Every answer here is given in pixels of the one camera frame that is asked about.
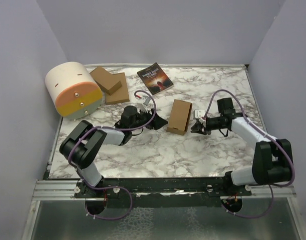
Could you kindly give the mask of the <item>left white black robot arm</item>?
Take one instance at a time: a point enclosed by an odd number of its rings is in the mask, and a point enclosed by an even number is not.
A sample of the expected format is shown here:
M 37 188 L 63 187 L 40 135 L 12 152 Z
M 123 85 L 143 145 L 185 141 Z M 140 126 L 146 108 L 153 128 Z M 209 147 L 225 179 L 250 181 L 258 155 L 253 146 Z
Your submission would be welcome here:
M 75 168 L 81 179 L 87 182 L 86 191 L 95 198 L 103 193 L 103 176 L 94 163 L 101 146 L 123 146 L 136 136 L 132 133 L 134 130 L 159 130 L 167 124 L 154 109 L 142 111 L 127 106 L 113 127 L 94 127 L 90 122 L 82 120 L 62 142 L 59 152 Z

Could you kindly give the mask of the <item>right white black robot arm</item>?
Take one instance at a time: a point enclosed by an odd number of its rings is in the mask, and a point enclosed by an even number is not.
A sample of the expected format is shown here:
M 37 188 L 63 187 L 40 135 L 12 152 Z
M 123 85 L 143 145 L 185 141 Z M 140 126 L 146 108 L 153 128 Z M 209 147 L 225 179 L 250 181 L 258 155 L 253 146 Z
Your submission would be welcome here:
M 245 114 L 236 112 L 230 97 L 217 101 L 219 116 L 207 117 L 204 110 L 195 110 L 195 124 L 191 133 L 210 135 L 212 131 L 226 129 L 227 137 L 234 132 L 254 149 L 252 166 L 225 174 L 223 192 L 236 194 L 242 185 L 274 185 L 289 182 L 293 177 L 291 144 L 259 129 Z

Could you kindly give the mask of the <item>flat brown cardboard box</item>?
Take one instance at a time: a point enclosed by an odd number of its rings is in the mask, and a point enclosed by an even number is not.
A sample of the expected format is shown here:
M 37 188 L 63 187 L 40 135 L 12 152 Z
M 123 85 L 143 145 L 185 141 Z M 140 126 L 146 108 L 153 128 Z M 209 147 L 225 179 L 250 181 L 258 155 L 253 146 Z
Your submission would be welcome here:
M 113 76 L 117 77 L 118 80 L 121 82 L 121 87 L 114 92 L 112 95 L 105 94 L 105 103 L 107 105 L 114 105 L 120 103 L 129 102 L 129 91 L 128 85 L 126 81 L 126 76 L 124 72 L 113 74 Z

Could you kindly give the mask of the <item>folded brown cardboard box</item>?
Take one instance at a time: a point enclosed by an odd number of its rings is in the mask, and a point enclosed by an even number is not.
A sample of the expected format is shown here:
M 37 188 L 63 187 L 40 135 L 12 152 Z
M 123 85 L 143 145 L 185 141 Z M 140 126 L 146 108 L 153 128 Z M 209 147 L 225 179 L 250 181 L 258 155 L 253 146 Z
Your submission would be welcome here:
M 121 81 L 101 66 L 91 71 L 90 75 L 106 94 L 112 95 L 122 87 Z

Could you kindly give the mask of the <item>dark paperback book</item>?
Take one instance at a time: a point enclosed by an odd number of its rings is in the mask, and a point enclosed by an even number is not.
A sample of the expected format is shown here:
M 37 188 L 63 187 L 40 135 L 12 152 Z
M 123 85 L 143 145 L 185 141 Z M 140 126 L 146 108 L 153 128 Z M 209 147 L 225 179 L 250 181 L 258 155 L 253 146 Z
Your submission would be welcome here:
M 138 71 L 137 75 L 153 96 L 174 86 L 173 82 L 157 63 Z

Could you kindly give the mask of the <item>cream orange cylindrical drawer unit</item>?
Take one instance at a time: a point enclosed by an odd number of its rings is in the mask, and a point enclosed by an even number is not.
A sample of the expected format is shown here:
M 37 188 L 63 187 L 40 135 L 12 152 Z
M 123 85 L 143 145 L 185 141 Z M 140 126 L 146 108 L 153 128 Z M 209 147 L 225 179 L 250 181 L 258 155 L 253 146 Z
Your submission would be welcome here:
M 66 62 L 52 68 L 45 85 L 57 112 L 69 120 L 80 119 L 102 104 L 102 91 L 86 67 Z

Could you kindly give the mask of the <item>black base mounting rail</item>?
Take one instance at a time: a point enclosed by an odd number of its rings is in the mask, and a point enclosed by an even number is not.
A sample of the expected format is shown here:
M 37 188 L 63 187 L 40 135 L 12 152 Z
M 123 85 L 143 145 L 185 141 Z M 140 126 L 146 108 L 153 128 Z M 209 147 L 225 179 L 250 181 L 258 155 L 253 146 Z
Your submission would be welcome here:
M 95 189 L 78 182 L 75 198 L 109 208 L 220 207 L 221 198 L 250 196 L 245 186 L 225 185 L 223 177 L 105 178 Z

